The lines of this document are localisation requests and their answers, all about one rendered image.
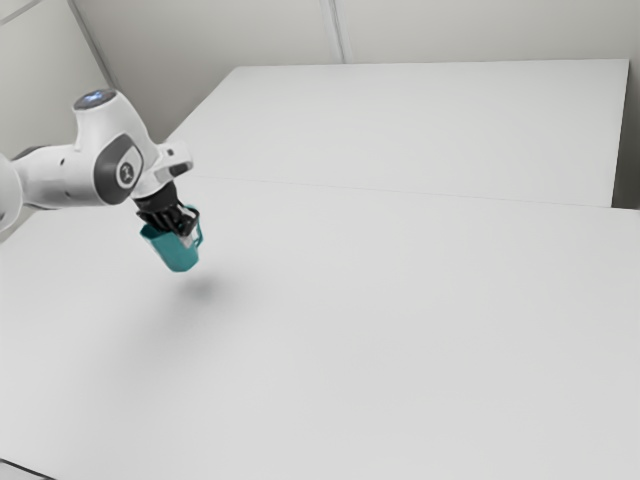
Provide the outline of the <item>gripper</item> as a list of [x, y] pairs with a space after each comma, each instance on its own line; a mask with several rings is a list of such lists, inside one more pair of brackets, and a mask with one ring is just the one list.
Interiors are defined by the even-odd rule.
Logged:
[[137, 215], [158, 231], [176, 231], [178, 236], [188, 237], [199, 225], [199, 211], [193, 207], [181, 207], [173, 182], [150, 196], [135, 199], [134, 203]]

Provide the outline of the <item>teal faceted mug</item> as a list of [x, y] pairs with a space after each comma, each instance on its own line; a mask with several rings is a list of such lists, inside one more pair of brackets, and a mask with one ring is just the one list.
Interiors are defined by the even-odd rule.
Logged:
[[172, 272], [186, 272], [194, 267], [199, 261], [199, 247], [204, 240], [199, 211], [193, 205], [187, 205], [186, 210], [190, 212], [188, 219], [195, 221], [191, 232], [186, 236], [160, 231], [148, 224], [139, 232]]

